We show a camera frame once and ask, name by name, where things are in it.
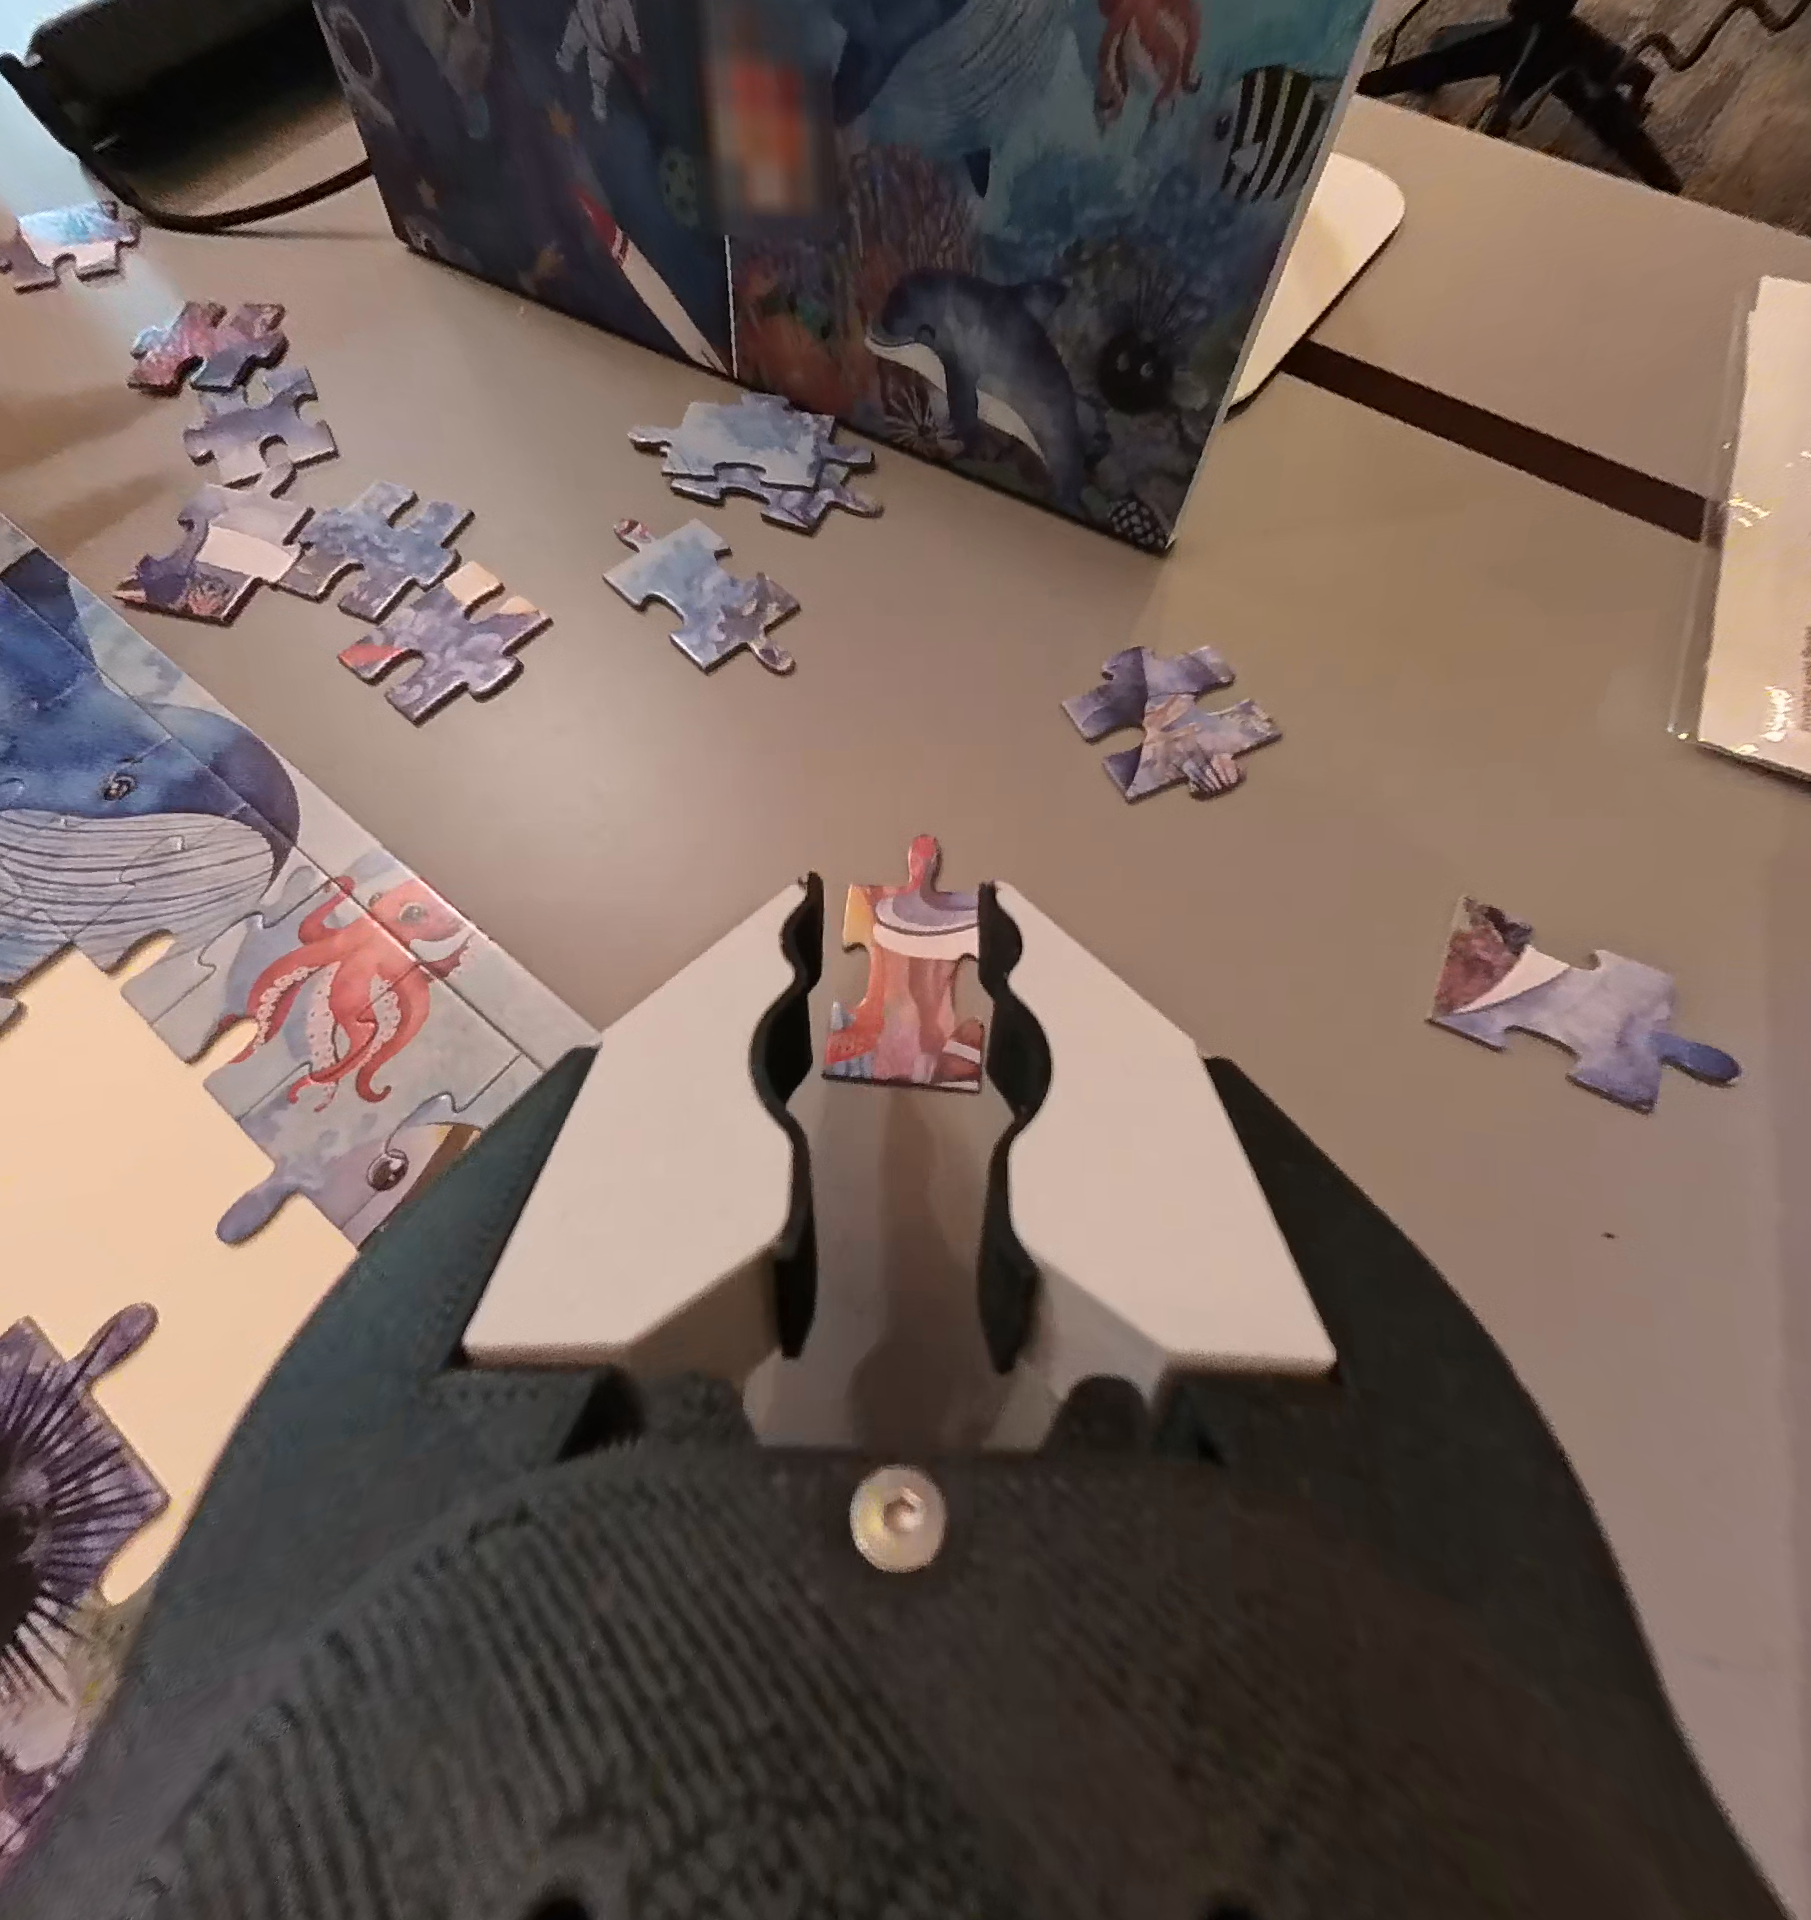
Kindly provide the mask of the row of loose jigsaw pieces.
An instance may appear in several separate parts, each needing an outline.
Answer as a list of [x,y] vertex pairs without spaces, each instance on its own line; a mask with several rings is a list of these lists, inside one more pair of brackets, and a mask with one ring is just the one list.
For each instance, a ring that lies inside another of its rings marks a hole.
[[127,387],[155,398],[193,393],[200,416],[180,432],[195,469],[213,480],[184,505],[178,538],[136,558],[115,585],[122,605],[225,627],[263,589],[322,601],[352,581],[342,614],[378,623],[410,590],[461,619],[443,589],[452,541],[469,521],[449,501],[420,503],[405,489],[371,487],[342,507],[293,500],[298,474],[338,456],[334,431],[314,416],[311,373],[289,367],[287,309],[185,302],[135,336]]

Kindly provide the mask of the black office chair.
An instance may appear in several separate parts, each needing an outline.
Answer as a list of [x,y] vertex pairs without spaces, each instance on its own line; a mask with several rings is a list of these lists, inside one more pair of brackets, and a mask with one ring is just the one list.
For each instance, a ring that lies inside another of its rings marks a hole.
[[1683,193],[1686,184],[1646,128],[1652,60],[1579,19],[1575,2],[1508,2],[1497,19],[1443,28],[1425,51],[1401,57],[1398,35],[1423,10],[1414,4],[1392,30],[1385,60],[1356,82],[1360,99],[1427,100],[1447,88],[1492,82],[1472,122],[1483,137],[1512,138],[1537,109],[1557,104],[1632,180]]

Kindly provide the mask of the instruction sheet in clear sleeve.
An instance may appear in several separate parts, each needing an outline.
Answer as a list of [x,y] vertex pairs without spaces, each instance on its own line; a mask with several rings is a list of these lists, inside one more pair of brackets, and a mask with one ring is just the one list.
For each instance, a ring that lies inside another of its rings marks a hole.
[[1712,478],[1670,728],[1811,783],[1811,284],[1757,280]]

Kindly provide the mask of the light blue puzzle piece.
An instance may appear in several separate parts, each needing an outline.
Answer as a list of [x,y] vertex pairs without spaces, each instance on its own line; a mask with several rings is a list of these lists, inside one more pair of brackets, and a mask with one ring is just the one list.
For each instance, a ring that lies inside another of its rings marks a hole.
[[781,396],[744,394],[737,402],[692,402],[674,427],[632,427],[630,445],[663,458],[674,480],[717,480],[743,467],[779,489],[813,491],[826,465],[870,465],[870,454],[839,445],[833,418],[806,416]]

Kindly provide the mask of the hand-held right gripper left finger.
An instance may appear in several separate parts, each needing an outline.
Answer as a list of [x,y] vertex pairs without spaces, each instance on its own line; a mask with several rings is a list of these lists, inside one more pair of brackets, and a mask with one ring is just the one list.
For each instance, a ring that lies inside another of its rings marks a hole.
[[469,1320],[483,1369],[746,1387],[819,1294],[813,1069],[822,881],[797,879],[605,1029]]

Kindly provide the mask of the illustrated puzzle box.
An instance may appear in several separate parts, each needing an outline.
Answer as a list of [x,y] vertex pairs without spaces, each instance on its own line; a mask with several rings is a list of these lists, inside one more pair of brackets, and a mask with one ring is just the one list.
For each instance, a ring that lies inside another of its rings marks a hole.
[[400,242],[1160,554],[1360,2],[323,2]]

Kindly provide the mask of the purple bubble puzzle piece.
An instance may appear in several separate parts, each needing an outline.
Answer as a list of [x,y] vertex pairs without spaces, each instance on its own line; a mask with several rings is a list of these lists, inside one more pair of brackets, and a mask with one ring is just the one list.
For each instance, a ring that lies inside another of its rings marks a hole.
[[519,650],[552,625],[479,563],[458,565],[418,601],[345,645],[352,677],[383,685],[385,699],[421,726],[458,697],[489,699],[523,668]]

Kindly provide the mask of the purple white puzzle piece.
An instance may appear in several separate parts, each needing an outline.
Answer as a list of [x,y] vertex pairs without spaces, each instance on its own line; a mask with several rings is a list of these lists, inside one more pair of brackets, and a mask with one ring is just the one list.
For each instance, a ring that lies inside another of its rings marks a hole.
[[1741,1062],[1672,1028],[1670,973],[1601,950],[1590,966],[1541,951],[1530,924],[1492,904],[1461,899],[1427,1020],[1470,1042],[1503,1051],[1514,1033],[1557,1042],[1574,1059],[1570,1080],[1599,1097],[1650,1115],[1664,1071],[1728,1088]]

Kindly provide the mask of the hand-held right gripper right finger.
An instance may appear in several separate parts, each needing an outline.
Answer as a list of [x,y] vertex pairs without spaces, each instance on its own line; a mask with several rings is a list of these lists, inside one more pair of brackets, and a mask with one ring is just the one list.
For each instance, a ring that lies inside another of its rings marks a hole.
[[1332,1340],[1200,1042],[1022,892],[980,893],[988,1162],[977,1298],[998,1376],[1327,1380]]

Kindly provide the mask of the blue mottled puzzle piece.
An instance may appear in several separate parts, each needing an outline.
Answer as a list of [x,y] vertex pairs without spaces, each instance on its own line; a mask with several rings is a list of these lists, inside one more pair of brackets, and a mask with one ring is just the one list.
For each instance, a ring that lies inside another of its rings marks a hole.
[[677,496],[703,505],[721,505],[739,496],[757,503],[761,518],[775,527],[815,534],[830,512],[879,518],[882,503],[851,487],[850,469],[824,463],[819,480],[810,487],[782,485],[766,471],[744,463],[719,465],[712,474],[668,474]]

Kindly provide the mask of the sea animal jigsaw puzzle board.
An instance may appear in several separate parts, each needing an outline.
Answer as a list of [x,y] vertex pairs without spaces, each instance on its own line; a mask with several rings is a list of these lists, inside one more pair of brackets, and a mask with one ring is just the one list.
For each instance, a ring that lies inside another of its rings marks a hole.
[[[599,1040],[314,781],[0,516],[0,1039],[84,955],[175,1059],[249,1028],[204,1091],[263,1157],[224,1247],[303,1202],[360,1247],[536,1075]],[[171,1505],[102,1383],[162,1329],[106,1282],[84,1338],[0,1331],[0,1891],[80,1766],[144,1594],[124,1550]]]

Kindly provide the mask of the white stand with flat base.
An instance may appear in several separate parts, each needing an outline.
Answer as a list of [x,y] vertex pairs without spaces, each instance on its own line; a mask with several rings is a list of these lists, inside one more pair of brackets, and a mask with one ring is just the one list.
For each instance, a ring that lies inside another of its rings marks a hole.
[[1389,175],[1332,153],[1305,204],[1243,351],[1227,407],[1252,400],[1280,363],[1332,311],[1405,224],[1407,198]]

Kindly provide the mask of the red coral puzzle piece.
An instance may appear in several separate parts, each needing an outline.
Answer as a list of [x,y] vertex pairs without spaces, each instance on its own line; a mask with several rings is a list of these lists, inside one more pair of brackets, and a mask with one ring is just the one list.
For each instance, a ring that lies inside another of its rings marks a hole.
[[980,955],[980,904],[944,890],[940,866],[940,839],[920,833],[908,881],[848,888],[842,942],[866,951],[868,984],[830,1011],[824,1080],[978,1093],[986,1024],[957,1011],[957,980]]

